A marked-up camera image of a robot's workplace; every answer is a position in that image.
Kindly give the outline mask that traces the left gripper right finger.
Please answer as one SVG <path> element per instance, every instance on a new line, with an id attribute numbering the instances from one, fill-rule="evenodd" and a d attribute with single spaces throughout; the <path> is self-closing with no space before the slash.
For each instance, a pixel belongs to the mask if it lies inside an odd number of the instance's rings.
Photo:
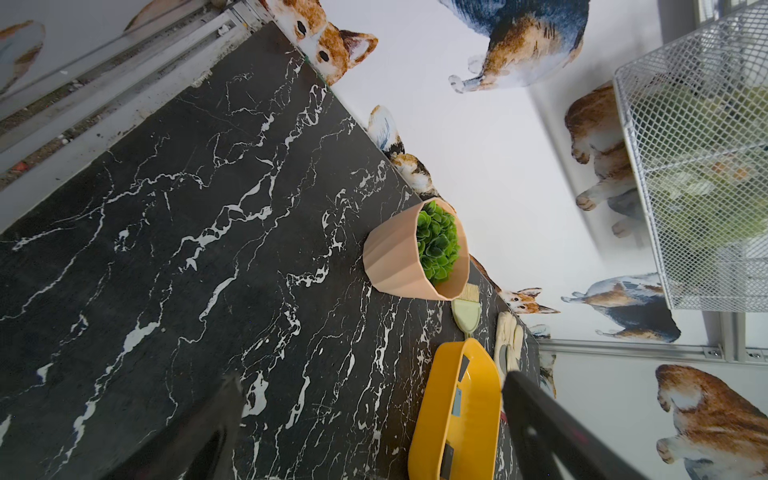
<path id="1" fill-rule="evenodd" d="M 555 400 L 519 371 L 502 388 L 513 451 L 524 479 L 642 479 Z"/>

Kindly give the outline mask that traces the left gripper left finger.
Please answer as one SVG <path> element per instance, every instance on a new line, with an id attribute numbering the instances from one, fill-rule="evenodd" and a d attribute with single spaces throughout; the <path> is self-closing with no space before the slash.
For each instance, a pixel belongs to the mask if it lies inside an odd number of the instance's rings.
<path id="1" fill-rule="evenodd" d="M 175 418 L 106 479 L 229 479 L 246 394 L 232 374 Z"/>

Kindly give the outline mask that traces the black eraser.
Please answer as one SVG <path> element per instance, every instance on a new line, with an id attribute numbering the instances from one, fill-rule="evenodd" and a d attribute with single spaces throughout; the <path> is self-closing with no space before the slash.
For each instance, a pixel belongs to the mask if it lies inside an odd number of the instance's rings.
<path id="1" fill-rule="evenodd" d="M 453 459 L 454 459 L 454 448 L 449 443 L 446 443 L 443 448 L 441 464 L 439 469 L 440 480 L 451 479 Z"/>

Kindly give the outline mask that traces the light blue eraser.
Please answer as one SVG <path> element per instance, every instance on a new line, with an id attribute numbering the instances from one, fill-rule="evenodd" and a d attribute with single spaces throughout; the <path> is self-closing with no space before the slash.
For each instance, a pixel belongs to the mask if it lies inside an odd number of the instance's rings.
<path id="1" fill-rule="evenodd" d="M 457 387 L 453 396 L 453 402 L 451 406 L 451 415 L 454 417 L 461 416 L 461 404 L 462 404 L 462 390 Z"/>

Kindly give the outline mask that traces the blue grey eraser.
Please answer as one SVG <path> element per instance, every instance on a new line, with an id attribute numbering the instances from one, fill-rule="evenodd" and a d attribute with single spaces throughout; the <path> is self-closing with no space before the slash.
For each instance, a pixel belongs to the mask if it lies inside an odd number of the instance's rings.
<path id="1" fill-rule="evenodd" d="M 466 355 L 462 356 L 461 364 L 460 364 L 460 369 L 459 369 L 459 374 L 458 374 L 458 377 L 457 377 L 457 382 L 458 383 L 461 383 L 463 381 L 463 379 L 464 379 L 464 377 L 465 377 L 465 375 L 467 373 L 468 367 L 470 365 L 470 362 L 471 362 L 471 360 Z"/>

